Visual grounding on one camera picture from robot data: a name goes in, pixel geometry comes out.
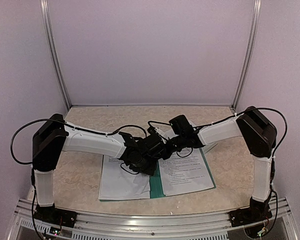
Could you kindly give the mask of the printed paper sheet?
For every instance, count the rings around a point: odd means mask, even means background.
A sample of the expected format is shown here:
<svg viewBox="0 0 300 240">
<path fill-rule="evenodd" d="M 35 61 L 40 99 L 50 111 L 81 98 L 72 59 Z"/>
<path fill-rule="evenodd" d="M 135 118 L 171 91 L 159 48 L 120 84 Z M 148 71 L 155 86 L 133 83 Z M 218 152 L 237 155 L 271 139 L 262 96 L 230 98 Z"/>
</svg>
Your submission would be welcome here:
<svg viewBox="0 0 300 240">
<path fill-rule="evenodd" d="M 125 201 L 150 198 L 150 177 L 126 171 L 124 162 L 103 157 L 98 199 L 100 201 Z"/>
</svg>

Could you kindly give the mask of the dark teal folder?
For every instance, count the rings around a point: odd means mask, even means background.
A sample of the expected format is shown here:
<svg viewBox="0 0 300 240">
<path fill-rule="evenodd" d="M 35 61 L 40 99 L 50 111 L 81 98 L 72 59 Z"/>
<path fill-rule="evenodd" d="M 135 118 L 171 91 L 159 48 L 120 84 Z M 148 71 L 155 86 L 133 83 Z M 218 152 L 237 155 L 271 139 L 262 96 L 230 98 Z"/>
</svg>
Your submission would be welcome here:
<svg viewBox="0 0 300 240">
<path fill-rule="evenodd" d="M 150 184 L 150 198 L 149 199 L 157 199 L 157 198 L 166 197 L 163 194 L 160 171 L 159 171 L 159 163 L 156 166 L 154 175 L 149 176 L 149 184 Z"/>
</svg>

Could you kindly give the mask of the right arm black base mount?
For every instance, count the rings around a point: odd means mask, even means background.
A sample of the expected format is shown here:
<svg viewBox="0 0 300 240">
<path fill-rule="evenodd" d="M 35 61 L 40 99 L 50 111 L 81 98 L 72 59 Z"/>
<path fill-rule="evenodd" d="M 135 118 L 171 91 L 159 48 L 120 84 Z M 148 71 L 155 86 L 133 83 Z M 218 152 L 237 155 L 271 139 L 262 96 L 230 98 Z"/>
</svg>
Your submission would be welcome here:
<svg viewBox="0 0 300 240">
<path fill-rule="evenodd" d="M 251 197 L 249 207 L 230 211 L 228 215 L 231 226 L 239 227 L 270 219 L 273 216 L 269 206 L 270 199 L 271 196 L 265 201 L 257 201 Z"/>
</svg>

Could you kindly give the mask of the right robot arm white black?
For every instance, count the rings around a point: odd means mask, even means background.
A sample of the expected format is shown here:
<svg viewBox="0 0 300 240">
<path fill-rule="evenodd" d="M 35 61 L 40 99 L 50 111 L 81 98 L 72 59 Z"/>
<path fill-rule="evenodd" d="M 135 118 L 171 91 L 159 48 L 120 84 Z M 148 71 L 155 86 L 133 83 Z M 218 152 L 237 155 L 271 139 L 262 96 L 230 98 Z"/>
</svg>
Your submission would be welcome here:
<svg viewBox="0 0 300 240">
<path fill-rule="evenodd" d="M 184 148 L 198 149 L 223 140 L 242 137 L 254 162 L 253 193 L 246 218 L 256 222 L 268 210 L 275 175 L 274 158 L 278 148 L 277 129 L 262 114 L 264 108 L 250 106 L 237 115 L 217 122 L 192 126 L 184 115 L 169 121 L 175 136 L 164 143 L 162 159 Z"/>
</svg>

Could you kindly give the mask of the paper sheets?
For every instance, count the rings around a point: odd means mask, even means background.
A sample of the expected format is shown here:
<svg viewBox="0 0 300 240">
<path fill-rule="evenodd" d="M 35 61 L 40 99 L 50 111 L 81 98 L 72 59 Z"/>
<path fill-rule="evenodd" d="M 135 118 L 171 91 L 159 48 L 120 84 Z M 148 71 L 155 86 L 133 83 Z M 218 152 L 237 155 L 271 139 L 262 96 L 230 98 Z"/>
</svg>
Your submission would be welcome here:
<svg viewBox="0 0 300 240">
<path fill-rule="evenodd" d="M 215 181 L 202 149 L 182 150 L 169 159 L 160 159 L 158 169 L 163 194 L 183 195 L 214 189 Z"/>
</svg>

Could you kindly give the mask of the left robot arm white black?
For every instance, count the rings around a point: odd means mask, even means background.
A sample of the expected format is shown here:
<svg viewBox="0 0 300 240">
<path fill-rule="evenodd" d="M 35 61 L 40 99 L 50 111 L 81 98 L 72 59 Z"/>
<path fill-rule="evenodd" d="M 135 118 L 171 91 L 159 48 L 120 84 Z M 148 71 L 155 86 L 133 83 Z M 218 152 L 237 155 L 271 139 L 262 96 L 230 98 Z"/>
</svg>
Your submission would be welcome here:
<svg viewBox="0 0 300 240">
<path fill-rule="evenodd" d="M 71 125 L 53 114 L 32 138 L 32 165 L 39 212 L 53 223 L 60 218 L 54 207 L 53 174 L 62 152 L 93 153 L 119 159 L 136 173 L 153 175 L 157 161 L 166 153 L 162 138 L 154 133 L 133 137 L 122 130 L 98 132 Z"/>
</svg>

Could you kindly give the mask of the light green clipboard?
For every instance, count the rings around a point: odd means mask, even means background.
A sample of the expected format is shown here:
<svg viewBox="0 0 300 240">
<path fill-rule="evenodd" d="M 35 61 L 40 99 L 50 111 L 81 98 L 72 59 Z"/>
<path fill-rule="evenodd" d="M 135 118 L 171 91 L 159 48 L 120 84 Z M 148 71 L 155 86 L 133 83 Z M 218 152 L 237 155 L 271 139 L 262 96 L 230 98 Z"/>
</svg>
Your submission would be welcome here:
<svg viewBox="0 0 300 240">
<path fill-rule="evenodd" d="M 204 154 L 207 154 L 210 150 L 212 150 L 214 147 L 216 147 L 218 144 L 217 143 L 211 143 L 211 144 L 208 144 L 208 145 L 205 145 L 203 148 L 202 148 L 202 152 Z"/>
</svg>

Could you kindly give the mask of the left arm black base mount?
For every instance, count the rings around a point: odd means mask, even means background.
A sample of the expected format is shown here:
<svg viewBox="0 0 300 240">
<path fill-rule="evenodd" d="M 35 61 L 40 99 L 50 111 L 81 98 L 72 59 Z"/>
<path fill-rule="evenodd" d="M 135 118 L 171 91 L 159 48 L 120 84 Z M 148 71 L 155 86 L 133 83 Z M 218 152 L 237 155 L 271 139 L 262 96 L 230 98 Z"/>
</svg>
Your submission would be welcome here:
<svg viewBox="0 0 300 240">
<path fill-rule="evenodd" d="M 52 206 L 43 207 L 37 205 L 34 210 L 34 219 L 60 227 L 74 228 L 78 213 L 72 210 L 56 208 Z"/>
</svg>

